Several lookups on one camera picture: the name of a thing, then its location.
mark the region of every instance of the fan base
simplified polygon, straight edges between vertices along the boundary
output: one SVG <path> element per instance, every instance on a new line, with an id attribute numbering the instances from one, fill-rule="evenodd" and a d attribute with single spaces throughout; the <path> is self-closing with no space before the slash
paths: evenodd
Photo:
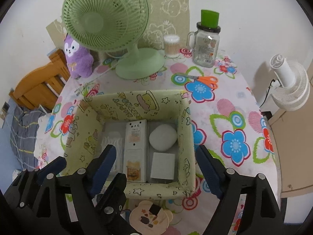
<path id="1" fill-rule="evenodd" d="M 129 54 L 118 61 L 116 74 L 126 80 L 146 78 L 158 72 L 165 58 L 153 48 L 139 48 L 137 54 Z"/>

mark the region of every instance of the plaid bedding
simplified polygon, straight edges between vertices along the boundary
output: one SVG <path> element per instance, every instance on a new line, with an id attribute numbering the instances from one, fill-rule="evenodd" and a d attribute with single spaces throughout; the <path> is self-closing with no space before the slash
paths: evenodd
<path id="1" fill-rule="evenodd" d="M 44 116 L 41 109 L 29 110 L 17 106 L 14 111 L 10 143 L 23 169 L 34 170 L 38 160 L 34 157 L 38 118 Z"/>

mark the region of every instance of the beige cabinet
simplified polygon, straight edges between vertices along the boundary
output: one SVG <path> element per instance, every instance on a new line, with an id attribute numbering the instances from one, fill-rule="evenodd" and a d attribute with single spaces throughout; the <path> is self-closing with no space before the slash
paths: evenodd
<path id="1" fill-rule="evenodd" d="M 296 111 L 282 110 L 270 119 L 276 141 L 282 179 L 281 197 L 313 192 L 313 66 L 310 96 Z"/>

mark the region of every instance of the scissors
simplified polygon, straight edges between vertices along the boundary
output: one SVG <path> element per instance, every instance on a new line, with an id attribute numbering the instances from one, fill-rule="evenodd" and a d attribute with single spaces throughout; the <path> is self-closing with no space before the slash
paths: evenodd
<path id="1" fill-rule="evenodd" d="M 200 76 L 189 76 L 189 75 L 186 75 L 186 74 L 183 74 L 183 73 L 177 73 L 177 75 L 184 76 L 184 77 L 189 78 L 189 79 L 197 80 L 197 81 L 207 85 L 208 87 L 210 87 L 212 89 L 217 89 L 218 88 L 217 82 L 219 80 L 216 77 L 214 77 L 214 76 L 203 76 L 203 77 L 200 77 Z"/>

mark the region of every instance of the wooden bed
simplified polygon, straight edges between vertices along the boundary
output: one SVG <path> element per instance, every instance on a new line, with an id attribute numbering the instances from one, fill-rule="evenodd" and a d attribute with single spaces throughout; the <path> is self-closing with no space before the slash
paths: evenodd
<path id="1" fill-rule="evenodd" d="M 39 107 L 39 104 L 52 110 L 57 101 L 57 96 L 48 85 L 60 94 L 64 83 L 61 77 L 68 81 L 70 73 L 66 66 L 65 55 L 58 49 L 49 56 L 51 62 L 28 73 L 16 86 L 14 91 L 10 91 L 9 96 L 20 106 L 30 110 Z"/>

